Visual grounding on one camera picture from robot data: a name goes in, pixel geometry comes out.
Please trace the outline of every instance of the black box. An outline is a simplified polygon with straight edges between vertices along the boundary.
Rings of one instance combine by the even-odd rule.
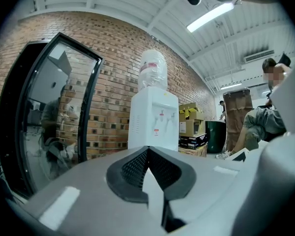
[[[179,146],[191,149],[197,149],[207,143],[207,134],[202,134],[197,137],[179,137]]]

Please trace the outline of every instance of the glass door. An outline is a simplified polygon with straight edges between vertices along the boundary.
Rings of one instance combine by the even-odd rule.
[[[18,162],[30,193],[87,159],[89,108],[102,62],[58,33],[31,67],[15,118]]]

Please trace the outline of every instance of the tube light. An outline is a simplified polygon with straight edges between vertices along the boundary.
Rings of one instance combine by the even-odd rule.
[[[241,85],[241,83],[238,83],[238,84],[235,84],[235,85],[231,85],[231,86],[223,87],[223,88],[221,88],[221,90],[224,90],[224,89],[230,89],[230,88],[237,87],[237,86],[240,86],[240,85]]]
[[[234,4],[232,2],[228,2],[222,4],[212,11],[209,11],[207,14],[203,15],[201,18],[197,19],[193,23],[187,26],[187,29],[190,32],[194,32],[197,28],[201,27],[202,25],[206,24],[207,22],[211,21],[212,19],[234,9]]]

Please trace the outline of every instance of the brick wall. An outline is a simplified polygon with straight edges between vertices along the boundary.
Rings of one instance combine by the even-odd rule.
[[[146,32],[120,20],[82,12],[57,12],[25,19],[10,31],[0,34],[0,94],[4,80],[19,52],[29,41],[50,40],[62,32],[104,57],[105,62],[95,86],[88,122],[88,157],[97,157],[127,147],[131,97],[137,93],[141,54],[159,50],[168,66],[168,91],[179,103],[197,102],[206,119],[215,118],[214,97],[199,76],[169,47],[153,40]],[[60,109],[78,104],[87,75],[74,67],[69,85],[61,97]],[[58,131],[62,139],[76,140],[76,121],[65,123]]]

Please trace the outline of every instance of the box label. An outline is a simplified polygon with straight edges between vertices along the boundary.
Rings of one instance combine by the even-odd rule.
[[[179,123],[179,133],[186,133],[186,122],[180,122]]]

